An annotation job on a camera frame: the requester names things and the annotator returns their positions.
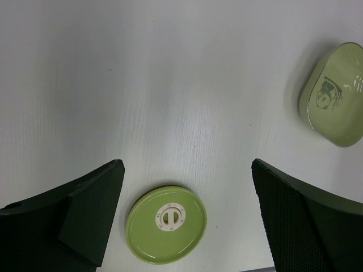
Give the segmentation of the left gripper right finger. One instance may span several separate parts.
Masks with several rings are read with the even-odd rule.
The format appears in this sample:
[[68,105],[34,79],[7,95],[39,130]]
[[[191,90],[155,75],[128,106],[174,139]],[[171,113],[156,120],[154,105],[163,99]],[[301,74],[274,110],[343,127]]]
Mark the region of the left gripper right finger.
[[362,204],[261,159],[252,179],[276,271],[362,271]]

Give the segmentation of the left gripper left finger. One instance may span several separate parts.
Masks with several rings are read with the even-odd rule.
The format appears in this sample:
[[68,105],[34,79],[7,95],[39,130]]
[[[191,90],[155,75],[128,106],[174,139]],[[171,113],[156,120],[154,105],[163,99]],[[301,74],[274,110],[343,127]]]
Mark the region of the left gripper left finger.
[[1,209],[1,271],[101,267],[125,167],[120,159]]

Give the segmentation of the green round lid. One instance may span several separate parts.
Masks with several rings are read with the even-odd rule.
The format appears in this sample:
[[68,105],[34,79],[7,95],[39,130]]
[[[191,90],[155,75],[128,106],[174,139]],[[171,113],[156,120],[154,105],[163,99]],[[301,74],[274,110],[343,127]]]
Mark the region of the green round lid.
[[125,221],[125,238],[139,260],[153,265],[170,264],[198,246],[207,222],[206,208],[193,191],[162,186],[132,206]]

